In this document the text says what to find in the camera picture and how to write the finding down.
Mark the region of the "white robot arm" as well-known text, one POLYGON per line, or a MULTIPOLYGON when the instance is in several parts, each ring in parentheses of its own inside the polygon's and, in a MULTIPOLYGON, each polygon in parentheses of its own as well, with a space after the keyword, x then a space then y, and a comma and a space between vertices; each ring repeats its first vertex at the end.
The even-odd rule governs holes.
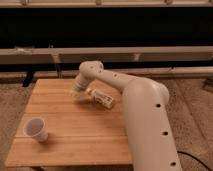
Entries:
POLYGON ((167 87, 146 77, 106 70, 101 61, 79 66, 72 90, 84 92, 99 80, 122 94, 122 112, 134 171, 183 171, 166 112, 167 87))

